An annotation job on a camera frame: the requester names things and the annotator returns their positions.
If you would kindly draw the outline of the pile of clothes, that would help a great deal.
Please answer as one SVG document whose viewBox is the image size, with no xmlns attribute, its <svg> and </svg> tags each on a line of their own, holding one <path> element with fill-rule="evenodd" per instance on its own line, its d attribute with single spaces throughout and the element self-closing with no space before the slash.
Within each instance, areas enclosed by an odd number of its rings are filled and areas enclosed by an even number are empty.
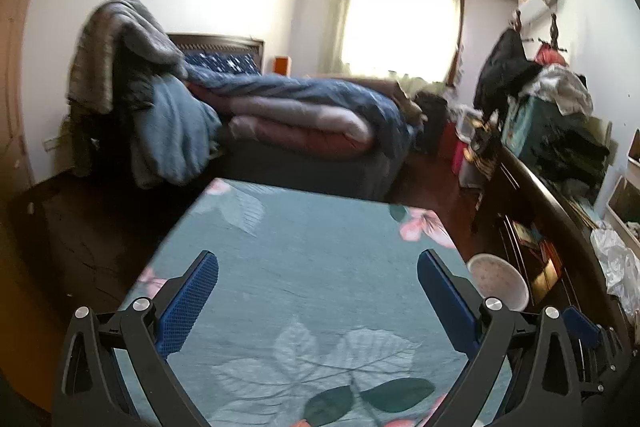
<svg viewBox="0 0 640 427">
<path fill-rule="evenodd" d="M 478 76 L 474 108 L 480 111 L 469 154 L 489 165 L 497 162 L 511 101 L 534 96 L 551 105 L 547 131 L 534 165 L 536 176 L 565 196 L 594 202 L 604 179 L 610 149 L 593 133 L 593 101 L 586 80 L 568 66 L 529 60 L 520 33 L 506 28 Z"/>
</svg>

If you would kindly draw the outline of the pink red folded quilt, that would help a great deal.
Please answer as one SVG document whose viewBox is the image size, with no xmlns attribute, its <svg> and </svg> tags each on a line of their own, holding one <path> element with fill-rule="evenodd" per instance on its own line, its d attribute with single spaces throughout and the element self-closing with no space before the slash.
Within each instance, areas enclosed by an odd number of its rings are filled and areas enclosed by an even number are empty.
<svg viewBox="0 0 640 427">
<path fill-rule="evenodd" d="M 234 141 L 254 141 L 314 157 L 349 159 L 373 146 L 372 124 L 343 107 L 290 98 L 218 95 L 191 83 L 190 92 L 227 115 Z"/>
</svg>

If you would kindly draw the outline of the teal floral tablecloth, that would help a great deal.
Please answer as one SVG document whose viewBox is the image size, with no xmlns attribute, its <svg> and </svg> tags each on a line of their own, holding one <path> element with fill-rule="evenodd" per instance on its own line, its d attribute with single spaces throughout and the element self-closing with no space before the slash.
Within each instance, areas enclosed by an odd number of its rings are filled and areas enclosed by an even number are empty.
<svg viewBox="0 0 640 427">
<path fill-rule="evenodd" d="M 218 282 L 169 365 L 213 426 L 413 426 L 465 366 L 416 276 L 466 266 L 432 210 L 216 180 L 141 272 L 153 296 L 201 251 Z"/>
</svg>

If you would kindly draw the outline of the white plastic bag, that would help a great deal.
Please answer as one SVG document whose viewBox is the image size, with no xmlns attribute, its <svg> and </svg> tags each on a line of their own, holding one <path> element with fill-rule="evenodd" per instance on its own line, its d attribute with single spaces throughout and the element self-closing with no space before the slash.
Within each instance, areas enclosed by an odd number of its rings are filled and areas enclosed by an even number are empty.
<svg viewBox="0 0 640 427">
<path fill-rule="evenodd" d="M 631 324 L 638 324 L 639 259 L 613 229 L 592 230 L 590 243 L 600 263 L 608 295 L 620 300 Z"/>
</svg>

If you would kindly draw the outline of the dark wooden long cabinet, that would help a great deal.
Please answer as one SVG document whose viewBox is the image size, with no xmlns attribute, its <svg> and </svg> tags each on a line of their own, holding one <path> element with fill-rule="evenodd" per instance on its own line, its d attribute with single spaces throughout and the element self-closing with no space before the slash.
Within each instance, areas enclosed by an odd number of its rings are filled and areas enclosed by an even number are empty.
<svg viewBox="0 0 640 427">
<path fill-rule="evenodd" d="M 501 147 L 494 173 L 484 185 L 472 231 L 479 253 L 496 255 L 518 269 L 509 220 L 526 227 L 535 225 L 540 234 L 553 243 L 563 265 L 559 282 L 540 303 L 532 303 L 529 291 L 527 309 L 575 307 L 593 323 L 614 329 L 623 346 L 631 348 L 634 329 L 626 319 L 620 300 L 606 292 L 605 278 L 589 243 L 587 229 L 578 223 L 558 191 L 539 179 L 510 150 Z"/>
</svg>

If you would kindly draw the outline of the white shelf unit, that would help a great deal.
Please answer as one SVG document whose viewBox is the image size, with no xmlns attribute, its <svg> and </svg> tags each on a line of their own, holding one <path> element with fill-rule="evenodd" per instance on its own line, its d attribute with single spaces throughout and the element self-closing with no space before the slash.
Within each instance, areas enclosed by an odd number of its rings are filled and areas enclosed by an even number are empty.
<svg viewBox="0 0 640 427">
<path fill-rule="evenodd" d="M 611 225 L 636 257 L 640 253 L 639 174 L 639 130 L 636 130 L 627 154 L 626 171 L 618 178 L 604 210 L 604 221 Z"/>
</svg>

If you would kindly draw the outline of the clothes on chair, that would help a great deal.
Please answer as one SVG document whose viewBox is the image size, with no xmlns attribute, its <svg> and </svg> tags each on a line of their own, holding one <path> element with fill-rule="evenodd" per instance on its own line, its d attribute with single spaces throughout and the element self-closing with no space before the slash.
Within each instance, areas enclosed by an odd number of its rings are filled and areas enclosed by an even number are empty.
<svg viewBox="0 0 640 427">
<path fill-rule="evenodd" d="M 186 61 L 139 0 L 107 0 L 88 17 L 68 75 L 78 176 L 183 185 L 217 150 L 221 122 L 186 87 Z"/>
</svg>

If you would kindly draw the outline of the white pink trash bin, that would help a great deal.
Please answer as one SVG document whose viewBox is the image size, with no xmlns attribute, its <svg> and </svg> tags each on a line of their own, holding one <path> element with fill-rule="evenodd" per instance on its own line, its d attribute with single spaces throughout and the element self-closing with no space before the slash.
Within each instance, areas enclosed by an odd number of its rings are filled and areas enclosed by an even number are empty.
<svg viewBox="0 0 640 427">
<path fill-rule="evenodd" d="M 509 262 L 491 254 L 477 254 L 466 266 L 484 298 L 496 297 L 511 311 L 527 308 L 528 286 L 521 273 Z"/>
</svg>

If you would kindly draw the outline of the blue patterned duvet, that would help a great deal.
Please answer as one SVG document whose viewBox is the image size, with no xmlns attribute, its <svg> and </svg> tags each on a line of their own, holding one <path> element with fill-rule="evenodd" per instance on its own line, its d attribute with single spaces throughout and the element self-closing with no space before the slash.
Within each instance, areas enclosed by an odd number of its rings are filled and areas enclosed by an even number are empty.
<svg viewBox="0 0 640 427">
<path fill-rule="evenodd" d="M 290 98 L 347 108 L 372 124 L 375 140 L 390 159 L 402 154 L 401 149 L 410 144 L 416 127 L 406 121 L 390 98 L 347 81 L 246 72 L 234 75 L 208 68 L 196 55 L 186 57 L 186 73 L 189 84 L 194 83 L 218 95 Z"/>
</svg>

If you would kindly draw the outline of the bed with dark frame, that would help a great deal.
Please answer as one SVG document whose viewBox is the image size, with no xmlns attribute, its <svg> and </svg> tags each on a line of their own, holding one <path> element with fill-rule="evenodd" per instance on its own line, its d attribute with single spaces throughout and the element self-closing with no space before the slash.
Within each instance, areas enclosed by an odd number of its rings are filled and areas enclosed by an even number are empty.
<svg viewBox="0 0 640 427">
<path fill-rule="evenodd" d="M 418 131 L 420 108 L 395 80 L 291 78 L 262 71 L 264 43 L 173 34 L 186 62 L 210 70 L 195 98 L 224 121 L 221 176 L 382 200 Z"/>
</svg>

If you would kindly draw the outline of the brown blanket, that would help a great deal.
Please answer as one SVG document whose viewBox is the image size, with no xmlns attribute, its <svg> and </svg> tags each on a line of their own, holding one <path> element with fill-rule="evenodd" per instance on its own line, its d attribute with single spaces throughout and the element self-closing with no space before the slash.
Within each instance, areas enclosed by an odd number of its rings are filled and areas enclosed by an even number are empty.
<svg viewBox="0 0 640 427">
<path fill-rule="evenodd" d="M 359 84 L 361 87 L 376 91 L 385 95 L 386 98 L 390 98 L 397 105 L 401 113 L 404 114 L 409 124 L 417 126 L 422 120 L 422 109 L 408 97 L 407 93 L 400 87 L 399 82 L 395 79 L 337 74 L 317 75 L 316 79 L 335 79 Z"/>
</svg>

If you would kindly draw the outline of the light window curtain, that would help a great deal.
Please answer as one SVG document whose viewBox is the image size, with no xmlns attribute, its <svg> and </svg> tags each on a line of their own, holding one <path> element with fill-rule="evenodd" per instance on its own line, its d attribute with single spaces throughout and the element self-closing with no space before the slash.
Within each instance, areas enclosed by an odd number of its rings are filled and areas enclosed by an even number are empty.
<svg viewBox="0 0 640 427">
<path fill-rule="evenodd" d="M 328 0 L 318 69 L 398 80 L 409 91 L 454 77 L 463 0 Z"/>
</svg>

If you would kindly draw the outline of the books in cabinet shelf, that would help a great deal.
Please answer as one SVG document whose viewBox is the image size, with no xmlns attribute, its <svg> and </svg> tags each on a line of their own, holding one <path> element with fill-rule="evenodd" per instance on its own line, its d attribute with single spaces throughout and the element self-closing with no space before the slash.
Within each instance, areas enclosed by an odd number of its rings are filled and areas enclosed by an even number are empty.
<svg viewBox="0 0 640 427">
<path fill-rule="evenodd" d="M 555 246 L 535 225 L 526 227 L 509 220 L 513 252 L 527 283 L 532 303 L 540 303 L 562 277 L 563 265 Z"/>
</svg>

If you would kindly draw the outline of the teal storage box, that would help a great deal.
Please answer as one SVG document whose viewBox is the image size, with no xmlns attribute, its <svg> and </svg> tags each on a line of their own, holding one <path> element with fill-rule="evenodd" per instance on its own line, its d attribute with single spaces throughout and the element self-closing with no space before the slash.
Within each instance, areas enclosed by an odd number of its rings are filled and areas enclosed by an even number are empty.
<svg viewBox="0 0 640 427">
<path fill-rule="evenodd" d="M 511 101 L 502 130 L 502 144 L 526 165 L 534 165 L 546 134 L 551 105 L 534 96 Z"/>
</svg>

